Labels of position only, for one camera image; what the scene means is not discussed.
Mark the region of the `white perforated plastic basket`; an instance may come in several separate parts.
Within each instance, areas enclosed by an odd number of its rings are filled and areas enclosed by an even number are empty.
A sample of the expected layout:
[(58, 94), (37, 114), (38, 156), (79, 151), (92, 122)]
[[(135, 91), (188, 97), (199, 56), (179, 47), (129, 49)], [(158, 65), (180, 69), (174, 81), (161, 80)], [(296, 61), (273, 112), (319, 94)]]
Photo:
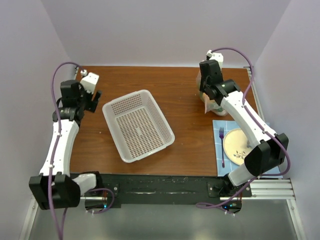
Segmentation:
[(175, 141), (175, 134), (150, 91), (143, 89), (107, 102), (106, 124), (123, 162), (153, 155)]

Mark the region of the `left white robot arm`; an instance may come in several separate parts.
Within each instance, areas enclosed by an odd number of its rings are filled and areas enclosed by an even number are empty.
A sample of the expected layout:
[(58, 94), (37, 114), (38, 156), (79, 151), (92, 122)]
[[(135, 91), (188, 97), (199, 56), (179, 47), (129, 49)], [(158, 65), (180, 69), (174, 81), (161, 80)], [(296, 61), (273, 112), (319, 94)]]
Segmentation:
[(96, 91), (99, 77), (89, 74), (81, 81), (67, 80), (60, 84), (58, 110), (52, 114), (53, 135), (49, 151), (39, 175), (29, 179), (29, 188), (42, 210), (48, 210), (48, 189), (56, 209), (74, 208), (85, 193), (99, 196), (104, 190), (98, 171), (70, 176), (70, 159), (75, 138), (85, 111), (95, 112), (101, 91)]

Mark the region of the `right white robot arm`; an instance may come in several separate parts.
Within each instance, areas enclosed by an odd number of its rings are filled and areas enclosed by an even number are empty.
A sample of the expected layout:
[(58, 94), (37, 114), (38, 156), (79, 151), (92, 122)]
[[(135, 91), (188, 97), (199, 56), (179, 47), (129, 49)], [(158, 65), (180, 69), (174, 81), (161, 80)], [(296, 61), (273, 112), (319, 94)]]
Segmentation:
[(234, 80), (223, 79), (217, 60), (202, 61), (199, 69), (199, 90), (231, 115), (252, 147), (244, 163), (225, 176), (223, 192), (233, 197), (241, 190), (242, 184), (281, 165), (287, 159), (285, 153), (289, 139), (284, 133), (276, 133), (257, 115), (243, 98), (244, 94)]

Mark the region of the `clear zip top bag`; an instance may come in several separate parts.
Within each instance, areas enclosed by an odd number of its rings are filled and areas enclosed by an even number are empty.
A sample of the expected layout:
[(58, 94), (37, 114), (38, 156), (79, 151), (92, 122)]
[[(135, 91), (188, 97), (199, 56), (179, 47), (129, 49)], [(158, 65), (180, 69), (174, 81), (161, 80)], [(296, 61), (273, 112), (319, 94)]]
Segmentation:
[(201, 72), (199, 71), (197, 77), (195, 79), (196, 87), (198, 90), (198, 96), (201, 101), (204, 103), (204, 113), (213, 112), (218, 116), (224, 117), (228, 115), (228, 112), (224, 110), (221, 106), (217, 104), (215, 100), (210, 100), (209, 97), (200, 91), (200, 83), (201, 83)]

